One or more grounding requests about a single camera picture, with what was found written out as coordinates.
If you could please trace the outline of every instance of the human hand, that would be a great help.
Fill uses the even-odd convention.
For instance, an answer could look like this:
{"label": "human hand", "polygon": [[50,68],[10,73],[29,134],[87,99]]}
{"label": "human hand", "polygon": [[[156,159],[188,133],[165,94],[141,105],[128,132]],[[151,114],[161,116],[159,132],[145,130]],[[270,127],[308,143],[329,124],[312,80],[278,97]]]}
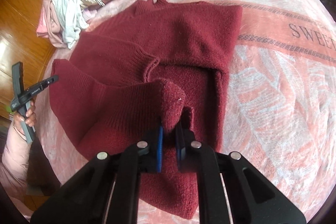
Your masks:
{"label": "human hand", "polygon": [[[30,105],[31,107],[26,112],[27,119],[25,122],[30,127],[33,127],[34,125],[36,125],[36,113],[34,113],[36,107],[33,100],[30,101]],[[16,112],[14,114],[14,125],[16,129],[19,130],[20,132],[22,131],[21,122],[24,120],[25,120],[24,117],[20,113]]]}

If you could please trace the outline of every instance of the wooden floor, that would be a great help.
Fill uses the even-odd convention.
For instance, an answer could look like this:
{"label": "wooden floor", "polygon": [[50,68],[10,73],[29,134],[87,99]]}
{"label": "wooden floor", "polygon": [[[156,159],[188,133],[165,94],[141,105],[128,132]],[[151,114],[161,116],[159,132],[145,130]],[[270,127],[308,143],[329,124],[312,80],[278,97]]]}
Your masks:
{"label": "wooden floor", "polygon": [[11,66],[24,64],[25,88],[42,79],[54,47],[36,36],[42,0],[0,0],[0,116],[13,98]]}

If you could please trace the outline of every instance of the bed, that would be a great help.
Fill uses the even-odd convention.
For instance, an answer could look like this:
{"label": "bed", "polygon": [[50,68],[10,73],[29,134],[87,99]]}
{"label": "bed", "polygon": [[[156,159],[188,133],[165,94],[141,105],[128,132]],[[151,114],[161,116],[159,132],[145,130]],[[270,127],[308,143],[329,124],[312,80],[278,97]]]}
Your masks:
{"label": "bed", "polygon": [[[135,1],[113,0],[87,31]],[[243,7],[220,152],[241,152],[311,220],[336,185],[336,23],[319,0],[167,1]],[[74,49],[56,50],[45,77]],[[87,160],[52,112],[48,90],[36,106],[38,137],[63,184]],[[140,201],[138,223],[199,223],[199,216],[185,220]]]}

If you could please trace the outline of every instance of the pink clothing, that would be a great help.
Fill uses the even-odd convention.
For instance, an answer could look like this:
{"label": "pink clothing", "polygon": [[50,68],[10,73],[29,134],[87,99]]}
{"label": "pink clothing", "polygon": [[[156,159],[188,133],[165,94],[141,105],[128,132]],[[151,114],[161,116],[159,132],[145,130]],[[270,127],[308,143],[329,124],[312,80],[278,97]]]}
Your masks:
{"label": "pink clothing", "polygon": [[63,43],[61,32],[62,28],[58,22],[52,0],[43,0],[39,25],[36,29],[37,36],[49,38],[55,47],[65,48],[67,44]]}
{"label": "pink clothing", "polygon": [[29,210],[23,201],[27,189],[30,147],[31,144],[27,144],[24,133],[19,132],[12,122],[0,163],[0,182],[16,208],[28,221],[33,211]]}

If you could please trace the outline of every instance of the pink comforter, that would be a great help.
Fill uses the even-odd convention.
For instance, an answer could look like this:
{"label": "pink comforter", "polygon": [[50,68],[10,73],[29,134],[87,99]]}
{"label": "pink comforter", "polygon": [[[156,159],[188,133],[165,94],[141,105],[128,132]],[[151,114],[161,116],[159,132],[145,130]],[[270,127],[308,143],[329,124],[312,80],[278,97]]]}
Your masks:
{"label": "pink comforter", "polygon": [[[135,1],[107,4],[88,31]],[[222,152],[240,151],[310,220],[336,184],[336,24],[319,0],[204,1],[243,6]],[[68,59],[71,53],[57,50],[45,77],[53,59]],[[41,144],[65,183],[86,160],[51,111],[48,90],[36,106]],[[140,201],[138,222],[199,223],[199,217],[196,212],[192,220],[184,220]]]}

